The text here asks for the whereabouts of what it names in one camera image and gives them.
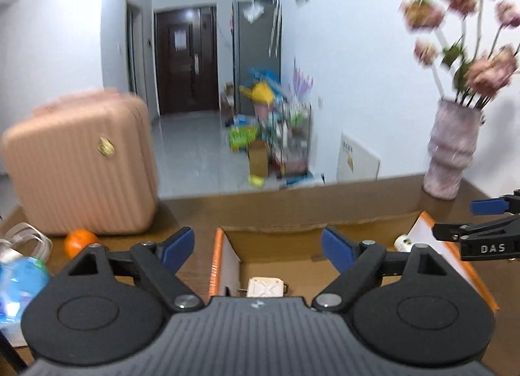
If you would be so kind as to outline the small white spray bottle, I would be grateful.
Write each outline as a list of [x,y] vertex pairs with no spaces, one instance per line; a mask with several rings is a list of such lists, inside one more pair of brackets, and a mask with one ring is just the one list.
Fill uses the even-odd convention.
[[415,245],[415,241],[411,239],[407,234],[400,235],[394,242],[394,248],[398,252],[410,253],[411,249]]

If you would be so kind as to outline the orange fruit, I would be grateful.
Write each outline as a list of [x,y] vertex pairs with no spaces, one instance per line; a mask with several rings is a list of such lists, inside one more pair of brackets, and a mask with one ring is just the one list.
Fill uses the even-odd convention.
[[99,243],[99,239],[94,233],[86,229],[78,229],[67,234],[63,248],[68,259],[71,260],[85,247],[96,243]]

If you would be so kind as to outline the pink textured vase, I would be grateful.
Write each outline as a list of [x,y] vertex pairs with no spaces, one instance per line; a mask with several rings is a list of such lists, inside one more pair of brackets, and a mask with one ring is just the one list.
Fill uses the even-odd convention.
[[463,170],[473,162],[482,113],[452,100],[439,100],[427,150],[430,155],[423,189],[441,200],[457,197]]

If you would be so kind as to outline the blue tissue pack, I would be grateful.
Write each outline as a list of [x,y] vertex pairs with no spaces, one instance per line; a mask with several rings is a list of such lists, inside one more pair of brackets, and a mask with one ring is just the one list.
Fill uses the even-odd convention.
[[1,332],[12,347],[26,346],[21,317],[49,279],[45,264],[33,257],[1,264]]

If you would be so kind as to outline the red cardboard box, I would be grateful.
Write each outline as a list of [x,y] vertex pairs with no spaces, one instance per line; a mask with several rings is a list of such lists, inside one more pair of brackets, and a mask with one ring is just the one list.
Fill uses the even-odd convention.
[[407,234],[440,254],[493,311],[499,306],[476,270],[460,258],[455,244],[436,240],[435,221],[427,212],[278,227],[224,227],[213,245],[210,297],[243,296],[249,278],[280,278],[288,285],[285,296],[311,301],[323,287],[351,267],[367,241],[397,252],[394,242]]

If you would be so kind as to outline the pink ribbed suitcase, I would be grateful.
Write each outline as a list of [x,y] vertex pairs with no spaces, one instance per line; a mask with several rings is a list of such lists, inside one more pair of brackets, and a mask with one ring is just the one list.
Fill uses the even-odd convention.
[[4,161],[26,221],[42,233],[132,234],[158,207],[145,102],[100,90],[34,111],[5,130]]

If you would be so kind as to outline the beige square case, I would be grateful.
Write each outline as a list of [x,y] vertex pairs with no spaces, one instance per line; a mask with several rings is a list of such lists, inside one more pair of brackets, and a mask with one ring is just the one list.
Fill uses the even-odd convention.
[[248,298],[282,298],[288,292],[288,285],[280,278],[253,277],[239,292]]

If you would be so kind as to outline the dried pink flower bouquet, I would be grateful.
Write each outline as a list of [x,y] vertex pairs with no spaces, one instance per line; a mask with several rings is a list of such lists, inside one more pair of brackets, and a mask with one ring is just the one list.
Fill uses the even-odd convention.
[[519,45],[500,44],[519,29],[519,6],[508,0],[405,0],[399,6],[413,55],[432,72],[442,100],[483,110],[519,73]]

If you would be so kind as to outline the brown cardboard box on floor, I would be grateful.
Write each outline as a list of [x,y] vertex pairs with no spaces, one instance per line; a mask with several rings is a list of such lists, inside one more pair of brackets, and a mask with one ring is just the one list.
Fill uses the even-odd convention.
[[269,148],[263,139],[256,139],[248,145],[249,173],[261,178],[269,174]]

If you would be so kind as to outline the yellow toy watering can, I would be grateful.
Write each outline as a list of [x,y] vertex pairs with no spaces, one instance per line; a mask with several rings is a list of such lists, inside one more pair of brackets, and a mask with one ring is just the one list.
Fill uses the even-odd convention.
[[274,103],[274,91],[271,90],[269,85],[264,81],[256,83],[252,88],[247,88],[246,86],[241,85],[239,87],[239,92],[248,97],[254,103],[262,103],[265,105]]

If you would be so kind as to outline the grey refrigerator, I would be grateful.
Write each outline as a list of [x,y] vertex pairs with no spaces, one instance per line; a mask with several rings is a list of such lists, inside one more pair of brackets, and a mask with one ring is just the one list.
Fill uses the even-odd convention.
[[278,0],[235,0],[232,5],[234,110],[237,115],[255,115],[252,100],[240,93],[251,87],[252,69],[271,71],[280,77],[280,54],[275,12]]

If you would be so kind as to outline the dark brown entrance door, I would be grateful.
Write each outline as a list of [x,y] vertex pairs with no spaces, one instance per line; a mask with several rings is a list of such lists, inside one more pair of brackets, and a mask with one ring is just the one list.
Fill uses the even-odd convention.
[[216,7],[155,14],[156,81],[161,115],[219,109]]

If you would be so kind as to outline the white panel leaning on wall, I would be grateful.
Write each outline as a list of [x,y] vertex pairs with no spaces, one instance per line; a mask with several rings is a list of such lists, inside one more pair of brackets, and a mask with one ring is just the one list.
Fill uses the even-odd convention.
[[381,159],[365,145],[346,133],[341,135],[337,182],[374,181],[380,165]]

